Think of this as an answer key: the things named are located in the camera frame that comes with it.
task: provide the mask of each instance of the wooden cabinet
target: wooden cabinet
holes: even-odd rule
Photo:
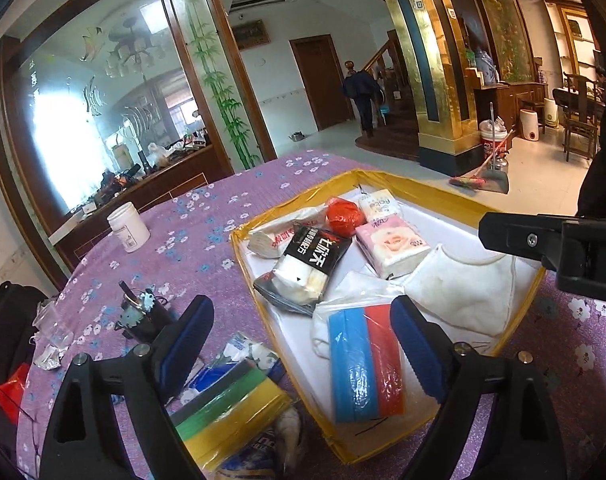
[[[108,235],[110,226],[107,216],[119,206],[132,202],[142,213],[155,205],[180,197],[190,189],[224,177],[212,146],[207,146],[120,193],[72,229],[55,248],[73,269],[92,247]]]
[[[547,96],[547,85],[542,83],[493,84],[474,90],[478,123],[490,118],[490,102],[494,116],[499,116],[508,131],[518,127],[521,101],[539,102]]]

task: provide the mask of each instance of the wooden handrail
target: wooden handrail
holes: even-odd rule
[[[372,56],[372,59],[370,59],[365,64],[365,66],[363,67],[363,70],[365,72],[369,72],[371,70],[371,68],[374,66],[374,63],[377,62],[377,59],[379,59],[379,57],[383,56],[383,53],[390,47],[392,47],[392,40],[385,41],[385,44],[377,50],[376,54],[374,54],[374,56]]]

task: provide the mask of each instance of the floral tablecloth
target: floral tablecloth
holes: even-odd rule
[[[178,316],[197,294],[211,297],[215,323],[203,348],[211,358],[236,331],[268,342],[243,280],[229,233],[238,225],[330,177],[363,165],[336,155],[308,150],[235,174],[155,206],[142,217],[150,240],[132,254],[107,237],[73,273],[58,300],[58,309],[74,330],[74,344],[58,370],[32,367],[22,407],[35,422],[20,415],[17,462],[35,475],[48,418],[65,370],[75,354],[95,360],[125,355],[136,343],[113,331],[120,315],[119,280],[133,288],[152,286],[170,300]],[[43,351],[39,342],[36,354]],[[606,439],[606,303],[576,298],[556,290],[548,273],[533,306],[506,348],[507,355],[530,351],[544,373],[563,432],[568,468],[573,476],[594,459]],[[181,406],[178,399],[172,412]],[[490,399],[481,403],[470,439],[454,478],[470,471],[483,435]],[[125,403],[115,406],[123,440],[136,474],[152,476],[129,422]],[[308,456],[301,479],[395,478],[417,449],[425,428],[367,462],[342,466],[308,416]]]

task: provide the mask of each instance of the pillar base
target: pillar base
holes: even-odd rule
[[[483,161],[483,144],[458,155],[419,147],[419,163],[421,166],[449,176],[461,176],[474,168],[478,168],[483,164]]]

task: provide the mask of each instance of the screw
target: screw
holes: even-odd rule
[[[465,342],[454,343],[454,352],[458,355],[467,355],[474,349]]]
[[[150,352],[150,345],[148,345],[147,343],[141,343],[139,345],[136,345],[132,352],[134,355],[136,355],[136,357],[143,357],[144,355],[147,355],[148,352]]]
[[[529,353],[527,350],[521,350],[520,352],[518,352],[518,360],[525,365],[529,365],[534,360],[534,358],[532,357],[532,354]]]
[[[88,354],[81,352],[72,358],[72,364],[80,366],[86,363],[88,360]]]

